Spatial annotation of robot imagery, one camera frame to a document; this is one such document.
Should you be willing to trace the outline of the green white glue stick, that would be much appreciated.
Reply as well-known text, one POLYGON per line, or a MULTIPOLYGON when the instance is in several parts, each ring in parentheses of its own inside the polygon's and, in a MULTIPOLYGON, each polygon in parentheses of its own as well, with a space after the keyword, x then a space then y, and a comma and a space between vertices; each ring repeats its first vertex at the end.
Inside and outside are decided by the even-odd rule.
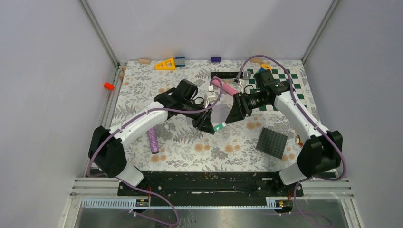
POLYGON ((222 122, 214 127, 214 131, 217 132, 218 130, 224 128, 226 126, 225 122, 222 122))

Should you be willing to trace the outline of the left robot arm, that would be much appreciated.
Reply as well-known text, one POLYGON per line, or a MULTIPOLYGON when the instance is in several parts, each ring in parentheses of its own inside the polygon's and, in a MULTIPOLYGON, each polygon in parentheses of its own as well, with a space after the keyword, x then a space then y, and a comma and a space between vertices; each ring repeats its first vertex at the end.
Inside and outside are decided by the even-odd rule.
POLYGON ((219 93, 214 103, 196 104, 193 95, 198 92, 196 84, 183 79, 177 87, 158 94, 140 113, 134 114, 121 124, 106 129, 99 126, 94 130, 88 156, 90 162, 87 174, 90 174, 93 163, 109 178, 116 178, 126 185, 135 195, 147 191, 147 183, 143 173, 131 165, 126 158, 125 149, 148 130, 171 117, 183 114, 192 119, 196 130, 214 134, 211 122, 212 108, 222 96, 219 93))

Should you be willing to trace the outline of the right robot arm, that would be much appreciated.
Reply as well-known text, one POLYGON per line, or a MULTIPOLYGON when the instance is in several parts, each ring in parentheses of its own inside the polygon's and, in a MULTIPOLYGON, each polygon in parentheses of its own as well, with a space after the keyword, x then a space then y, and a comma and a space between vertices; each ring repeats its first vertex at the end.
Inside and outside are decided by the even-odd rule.
POLYGON ((278 171, 272 183, 273 191, 280 196, 291 190, 291 184, 319 175, 340 166, 343 137, 339 131, 329 131, 300 102, 293 91, 292 80, 276 81, 271 70, 254 75, 258 92, 236 93, 226 123, 244 120, 253 109, 272 105, 294 127, 303 143, 297 161, 278 171))

